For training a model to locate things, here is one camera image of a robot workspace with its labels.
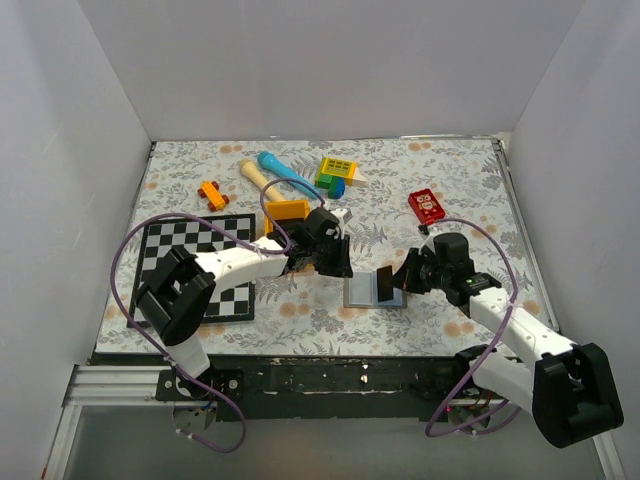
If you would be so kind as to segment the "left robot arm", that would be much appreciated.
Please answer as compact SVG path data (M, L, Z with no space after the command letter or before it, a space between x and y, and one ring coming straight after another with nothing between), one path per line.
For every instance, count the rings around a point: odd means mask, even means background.
M347 208L317 207L263 236L252 214L170 217L144 226L132 306L159 336L175 384L188 398L203 399L216 384L197 335L200 325L253 318L256 281L307 267L352 277L350 218Z

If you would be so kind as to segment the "yellow toy bin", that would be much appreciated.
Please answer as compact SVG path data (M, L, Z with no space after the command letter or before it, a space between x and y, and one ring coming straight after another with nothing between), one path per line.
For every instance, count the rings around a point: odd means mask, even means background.
M274 230L271 219L275 219L278 224L284 227L287 223L304 221L310 213L310 205L306 199L266 202L264 209L265 234Z

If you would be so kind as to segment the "grey card holder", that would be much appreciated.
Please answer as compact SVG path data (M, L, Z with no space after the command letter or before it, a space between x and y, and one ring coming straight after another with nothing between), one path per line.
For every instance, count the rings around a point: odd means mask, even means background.
M406 309L404 292L393 290L391 300L379 300L375 272L355 271L352 278L344 280L343 306L366 309Z

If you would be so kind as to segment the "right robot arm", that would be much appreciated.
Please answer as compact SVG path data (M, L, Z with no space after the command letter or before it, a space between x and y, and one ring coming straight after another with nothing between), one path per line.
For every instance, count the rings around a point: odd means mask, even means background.
M517 305L514 292L476 270L463 234L439 234L421 248L410 249L390 283L412 294L439 290L451 305L494 334L488 345L456 355L454 386L436 416L458 393L471 398L488 390L531 414L544 438L557 448L623 425L605 351L560 335Z

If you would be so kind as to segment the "black card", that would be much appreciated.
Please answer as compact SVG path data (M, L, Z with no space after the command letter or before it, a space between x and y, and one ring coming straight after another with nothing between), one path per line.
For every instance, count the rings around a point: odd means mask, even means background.
M376 300L379 303L388 302L394 298L392 279L393 268L391 265L376 270Z

